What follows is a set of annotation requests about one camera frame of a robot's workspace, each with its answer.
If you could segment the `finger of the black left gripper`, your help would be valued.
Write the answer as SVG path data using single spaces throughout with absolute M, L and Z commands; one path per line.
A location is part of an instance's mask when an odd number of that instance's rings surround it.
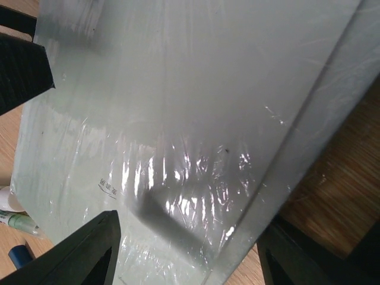
M 46 49 L 1 34 L 1 115 L 54 87 Z

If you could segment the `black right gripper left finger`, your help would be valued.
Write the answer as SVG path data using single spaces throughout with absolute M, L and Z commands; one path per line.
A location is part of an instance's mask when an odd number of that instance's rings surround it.
M 1 284 L 112 284 L 120 240 L 118 212 L 104 211 Z

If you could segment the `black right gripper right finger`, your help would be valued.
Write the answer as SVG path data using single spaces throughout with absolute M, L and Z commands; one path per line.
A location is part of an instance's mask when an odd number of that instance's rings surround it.
M 272 221 L 257 242 L 265 284 L 349 284 L 343 260 L 287 221 Z

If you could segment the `pale green notebook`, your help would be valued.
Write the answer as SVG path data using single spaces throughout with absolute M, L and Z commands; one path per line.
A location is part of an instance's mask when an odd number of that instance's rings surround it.
M 379 73 L 378 1 L 39 7 L 11 189 L 55 243 L 116 210 L 115 284 L 226 281 Z

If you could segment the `black student backpack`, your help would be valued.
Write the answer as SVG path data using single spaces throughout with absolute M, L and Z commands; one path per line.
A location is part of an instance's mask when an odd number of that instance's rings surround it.
M 379 284 L 379 220 L 356 245 L 347 260 L 369 279 L 365 284 Z

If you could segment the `blue capped white pen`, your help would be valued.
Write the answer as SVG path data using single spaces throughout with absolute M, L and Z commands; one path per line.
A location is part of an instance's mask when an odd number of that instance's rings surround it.
M 17 270 L 33 260 L 33 257 L 26 245 L 17 245 L 11 248 L 8 252 L 8 256 Z

